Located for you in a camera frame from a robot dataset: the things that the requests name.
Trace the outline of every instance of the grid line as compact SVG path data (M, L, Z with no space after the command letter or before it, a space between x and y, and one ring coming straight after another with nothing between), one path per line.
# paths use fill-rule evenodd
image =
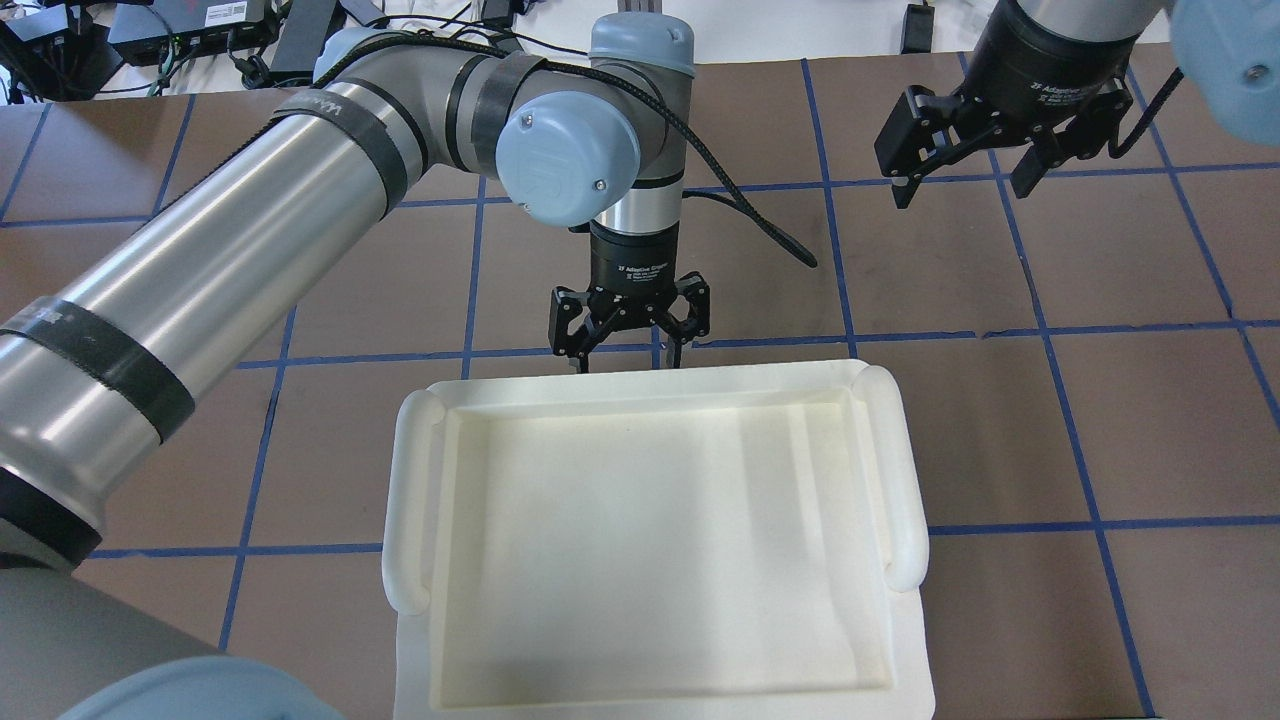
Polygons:
M22 182L23 173L27 172L27 163L31 161L31 155L36 151L36 141L40 140L41 131L45 129L45 120L49 119L49 110L51 108L52 104L45 105L45 109L40 111L40 119L36 120L36 129L31 131L27 150L22 154L22 160L18 161L18 169L13 173L9 191L4 195L4 204L0 205L0 220L4 220L4 217L9 213L9 205L13 202L13 196L18 192L18 183Z
M262 436L257 446L257 457L253 460L253 479L250 483L248 501L244 505L244 521L241 525L239 550L250 546L253 534L253 516L257 512L257 498L262 489L262 471L266 469L266 454L271 446L271 430L275 427L275 413L280 404L280 391L284 388L284 373L288 366L284 360L289 356L289 343L293 340L293 325L297 319L298 307L294 305L284 320L284 334L280 338L279 365L275 368L275 383L271 387L271 398L266 405L266 415L262 419ZM236 603L239 600L241 579L244 577L244 553L236 556L236 568L232 570L232 584L227 592L227 610L223 614L223 628L218 635L218 650L227 652L227 646L232 637L232 623L236 620Z
M658 325L649 328L649 369L662 369L662 340L658 334Z
M1106 530L1166 530L1202 528L1257 528L1280 525L1280 515L1224 515L1216 518L1135 518L1102 520ZM972 525L929 525L931 537L956 536L1019 536L1034 533L1092 533L1094 523L1069 520L1057 523L992 523ZM319 543L260 546L191 546L191 547L120 547L95 550L91 560L123 560L129 557L256 557L264 555L344 555L381 552L383 543Z
M187 137L187 127L191 126L191 113L196 109L196 95L187 96L187 109L182 114L182 124L178 126L178 137L173 142L173 152L169 154L169 164L165 165L164 177L160 179L160 192L156 193L156 202L151 206L151 217L160 214L164 209L164 196L169 192L169 181L173 179L173 169L178 165L178 155L182 152L182 141Z
M1079 178L1079 177L1132 177L1132 176L1161 176L1169 174L1190 174L1190 173L1231 173L1231 172L1248 172L1248 170L1276 170L1280 169L1280 163L1240 163L1240 164L1213 164L1213 165L1174 165L1171 168L1098 168L1098 169L1057 169L1051 172L1044 177L1046 181L1060 179L1060 178ZM1009 179L1010 174L1004 173L1002 179ZM991 173L982 174L964 174L964 176L931 176L923 178L925 184L938 184L938 183L966 183L966 182L991 182L995 176ZM831 187L886 187L892 184L888 178L860 178L860 179L832 179ZM785 192L794 190L822 190L824 186L820 181L814 182L791 182L791 183L759 183L759 184L742 184L740 188L742 192ZM700 190L705 192L723 192L724 188L721 186L700 186L691 187L689 190ZM486 205L502 205L509 204L511 199L506 196L498 197L485 197ZM454 197L454 199L440 199L440 200L406 200L397 205L397 208L448 208L448 206L470 206L475 205L476 199L474 197ZM148 220L148 215L108 215L100 218L51 218L42 220L0 220L0 228L24 228L24 227L58 227L58 225L86 225L86 224L108 224L108 223L127 223L127 222L145 222Z
M809 99L809 115L813 122L813 137L818 146L818 168L822 172L822 195L827 202L827 232L831 234L831 263L836 273L836 290L840 292L840 313L845 320L845 340L849 356L858 357L858 334L854 329L854 313L849 304L849 287L845 278L845 256L840 250L840 227L836 223L836 199L831 187L831 167L827 163L827 142L822 136L822 117L818 114L818 96L813 90L813 74L809 72L809 59L800 59L800 73L804 77L805 96Z
M484 206L488 183L480 176L476 183L476 222L471 237L471 283L467 287L467 325L462 337L462 379L471 377L471 350L476 336L476 300L480 295L480 250L484 242Z
M1142 85L1138 82L1138 74L1133 72L1133 68L1129 69L1129 81L1133 85L1133 94L1138 100L1138 105L1146 110L1147 96L1142 92ZM1231 300L1231 292L1226 287L1226 281L1222 278L1221 270L1219 270L1217 260L1213 259L1213 251L1210 249L1208 240L1204 237L1204 231L1201 227L1199 219L1196 217L1196 209L1192 206L1192 201L1187 196L1185 188L1183 188L1183 182L1179 179L1178 172L1174 169L1174 161L1169 155L1169 149L1165 146L1165 140L1160 135L1158 122L1153 122L1151 124L1149 132L1152 141L1156 143L1156 150L1160 151L1160 159L1165 164L1165 170L1169 173L1169 182L1174 186L1174 193L1178 196L1178 204L1183 208L1183 214L1187 217L1187 224L1190 227L1192 236L1196 238L1196 245L1199 247L1201 256L1204 259L1204 266L1208 268L1208 273L1213 278L1213 284L1217 287L1219 297L1222 300L1222 306L1226 309L1226 316L1231 319L1231 325L1235 328L1236 334L1240 336L1240 345L1244 347L1244 355L1249 360L1249 369L1253 370L1253 378L1257 380L1258 389L1262 392L1262 398L1267 404L1267 410L1271 413L1271 421L1275 423L1276 429L1280 429L1280 402L1276 401L1276 393L1271 388L1271 383L1262 369L1262 364L1258 361L1258 354L1253 348L1253 341L1249 340L1247 324L1239 322L1235 316L1235 302ZM1280 167L1280 163L1271 164Z
M1210 323L1171 323L1153 325L1079 325L1079 327L1050 327L1046 328L1050 336L1079 336L1079 334L1132 334L1155 332L1207 332L1236 329L1238 324L1247 328L1280 328L1280 320L1244 320L1210 322ZM1038 328L1012 328L1007 331L992 331L979 336L974 331L937 331L937 332L905 332L905 333L865 333L855 334L859 343L864 342L928 342L945 340L998 340L1018 337L1039 337ZM740 348L740 347L794 347L799 345L837 345L845 343L845 336L792 336L792 337L760 337L760 338L722 338L709 341L694 341L692 348ZM612 343L602 345L595 352L650 352L649 343ZM536 355L550 355L548 347L509 347L472 350L471 359L476 357L529 357ZM421 360L461 360L461 350L438 352L388 352L369 355L317 355L306 357L288 357L285 360L244 360L236 365L238 370L259 370L262 368L276 368L280 364L296 365L343 365L355 363L413 363Z
M969 74L969 63L963 53L957 53L960 68L964 74ZM1138 692L1138 701L1146 716L1156 715L1151 701L1151 692L1147 688L1147 679L1142 670L1142 660L1138 656L1138 646L1129 626L1129 612L1125 609L1124 593L1120 588L1120 578L1116 574L1115 562L1111 557L1111 546L1107 542L1106 530L1102 527L1102 514L1098 510L1098 501L1093 493L1093 479L1089 475L1089 466L1084 459L1084 447L1080 443L1075 415L1071 411L1071 401L1066 395L1066 383L1062 379L1062 369L1057 363L1057 352L1053 348L1053 337L1048 332L1048 323L1044 319L1044 306L1041 304L1039 291L1036 287L1036 277L1032 273L1030 260L1027 258L1027 247L1023 245L1023 236L1018 227L1018 218L1014 215L1012 201L1009 197L1009 188L1005 187L1004 173L1000 168L1000 159L993 150L987 151L991 169L996 176L996 188L1000 192L1000 202L1005 210L1005 219L1009 223L1009 233L1018 251L1018 260L1023 266L1027 278L1027 288L1032 297L1032 310L1036 314L1036 325L1039 331L1041 342L1044 345L1044 356L1048 360L1050 374L1053 378L1053 389L1057 393L1059 406L1062 411L1062 421L1066 425L1068 439L1071 445L1071 455L1075 459L1076 473L1080 478L1080 489L1084 492L1084 503L1089 511L1089 524L1093 527L1093 537L1098 544L1098 556L1102 560L1102 571L1107 579L1107 588L1111 592L1111 605L1115 610L1116 624L1120 629L1120 638L1124 642L1125 655L1129 660L1129 671L1133 675L1134 688Z

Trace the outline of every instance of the tray handle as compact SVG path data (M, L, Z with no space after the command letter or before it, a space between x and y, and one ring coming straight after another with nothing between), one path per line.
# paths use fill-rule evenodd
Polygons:
M891 559L884 566L884 579L896 592L911 592L924 582L929 566L929 528L924 520L902 395L893 375L874 365L858 374L852 393L867 404L872 419L881 496L888 518Z
M401 615L422 615L431 592L422 559L426 544L428 500L433 462L444 446L444 404L428 389L404 398L396 418L390 487L387 493L387 528L383 534L383 588Z

